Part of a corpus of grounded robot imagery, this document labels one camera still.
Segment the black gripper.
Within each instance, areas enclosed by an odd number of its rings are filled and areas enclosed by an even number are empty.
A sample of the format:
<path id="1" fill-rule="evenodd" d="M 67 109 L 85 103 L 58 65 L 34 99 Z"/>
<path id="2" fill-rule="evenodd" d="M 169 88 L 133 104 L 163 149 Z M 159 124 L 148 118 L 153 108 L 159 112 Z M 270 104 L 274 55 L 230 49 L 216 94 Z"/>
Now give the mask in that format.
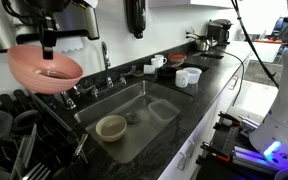
<path id="1" fill-rule="evenodd" d="M 88 11 L 85 0 L 1 0 L 4 10 L 23 25 L 35 28 L 43 49 L 43 58 L 53 59 L 53 47 L 58 37 L 76 36 L 85 32 Z"/>

